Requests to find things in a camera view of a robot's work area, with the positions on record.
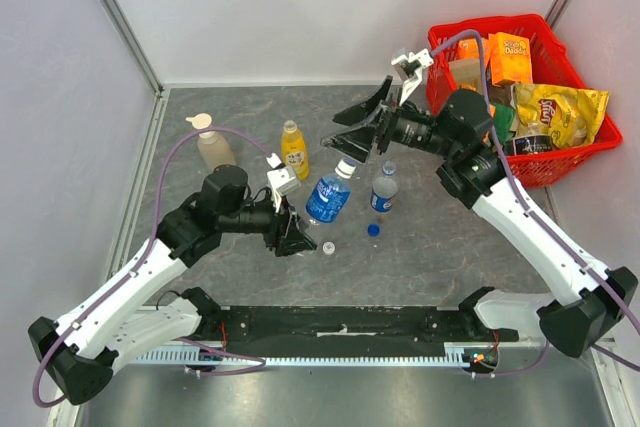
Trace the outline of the clear blue label bottle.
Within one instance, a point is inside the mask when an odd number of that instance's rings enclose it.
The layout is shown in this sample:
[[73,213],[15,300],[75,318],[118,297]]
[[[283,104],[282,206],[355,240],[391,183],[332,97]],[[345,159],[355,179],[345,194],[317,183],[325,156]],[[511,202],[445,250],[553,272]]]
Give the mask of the clear blue label bottle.
[[391,210],[399,190],[396,172],[396,164],[386,161],[381,168],[381,175],[372,182],[370,205],[376,212],[386,213]]

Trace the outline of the blue bottle cap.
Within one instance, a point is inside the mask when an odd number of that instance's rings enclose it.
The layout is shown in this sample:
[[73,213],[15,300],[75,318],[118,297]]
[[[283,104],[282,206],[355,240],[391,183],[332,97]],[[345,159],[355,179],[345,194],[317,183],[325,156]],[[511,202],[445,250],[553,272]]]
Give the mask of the blue bottle cap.
[[367,227],[367,233],[371,237],[377,237],[380,234],[380,226],[378,224],[369,224]]

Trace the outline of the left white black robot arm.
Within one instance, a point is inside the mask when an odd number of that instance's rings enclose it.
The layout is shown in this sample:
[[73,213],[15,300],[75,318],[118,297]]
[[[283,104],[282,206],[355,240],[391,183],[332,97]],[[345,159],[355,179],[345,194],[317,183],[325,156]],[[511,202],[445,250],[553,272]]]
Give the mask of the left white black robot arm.
[[133,258],[88,299],[56,319],[39,317],[29,326],[39,361],[34,402],[50,405],[40,396],[43,375],[50,376],[63,400],[81,405],[144,352],[180,337],[215,336],[220,307],[200,288],[186,290],[143,318],[132,316],[163,285],[218,248],[226,233],[259,234],[278,257],[316,249],[286,198],[298,185],[293,169],[280,164],[268,171],[260,191],[264,197],[257,201],[238,166],[222,165],[206,176],[201,189],[167,213]]

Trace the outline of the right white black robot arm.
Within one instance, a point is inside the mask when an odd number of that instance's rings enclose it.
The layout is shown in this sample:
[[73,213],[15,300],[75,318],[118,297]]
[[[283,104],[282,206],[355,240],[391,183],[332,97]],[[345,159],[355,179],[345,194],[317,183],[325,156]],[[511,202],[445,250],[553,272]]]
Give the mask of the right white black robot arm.
[[334,115],[341,131],[322,139],[364,163],[392,142],[442,158],[441,185],[466,208],[497,229],[536,270],[548,296],[507,294],[484,288],[458,315],[467,339],[510,329],[543,337],[559,352],[577,358],[596,346],[623,318],[638,286],[626,267],[610,269],[573,241],[524,191],[519,180],[484,138],[493,119],[484,97],[458,89],[437,115],[401,103],[386,78],[368,99]]

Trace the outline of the yellow juice bottle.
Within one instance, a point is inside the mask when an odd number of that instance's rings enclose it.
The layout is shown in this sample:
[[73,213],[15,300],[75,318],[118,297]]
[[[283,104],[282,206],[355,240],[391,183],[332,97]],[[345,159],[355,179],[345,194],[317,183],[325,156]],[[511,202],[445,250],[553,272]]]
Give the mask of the yellow juice bottle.
[[293,120],[283,124],[281,136],[281,157],[287,166],[291,166],[300,180],[310,173],[306,142],[301,130]]

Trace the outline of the white juice bottle cap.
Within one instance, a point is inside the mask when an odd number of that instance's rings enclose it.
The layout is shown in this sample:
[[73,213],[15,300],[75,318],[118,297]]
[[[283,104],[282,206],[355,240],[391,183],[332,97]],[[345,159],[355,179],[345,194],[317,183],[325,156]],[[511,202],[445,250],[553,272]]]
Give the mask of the white juice bottle cap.
[[335,244],[333,242],[325,242],[323,244],[322,250],[325,255],[333,255],[335,253]]

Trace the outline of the crushed clear water bottle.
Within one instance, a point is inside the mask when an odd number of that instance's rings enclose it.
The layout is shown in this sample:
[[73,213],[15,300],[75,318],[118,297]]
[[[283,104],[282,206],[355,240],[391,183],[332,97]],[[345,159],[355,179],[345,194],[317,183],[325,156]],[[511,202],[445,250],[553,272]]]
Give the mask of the crushed clear water bottle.
[[333,172],[323,175],[306,202],[306,212],[314,225],[334,222],[351,194],[349,181]]

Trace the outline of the white blue pocari cap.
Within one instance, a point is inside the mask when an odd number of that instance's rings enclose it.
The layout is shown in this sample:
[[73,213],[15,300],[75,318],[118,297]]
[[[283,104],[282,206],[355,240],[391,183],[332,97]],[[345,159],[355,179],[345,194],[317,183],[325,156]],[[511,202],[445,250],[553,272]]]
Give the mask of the white blue pocari cap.
[[356,170],[356,164],[352,159],[342,158],[335,168],[335,173],[343,179],[351,179]]

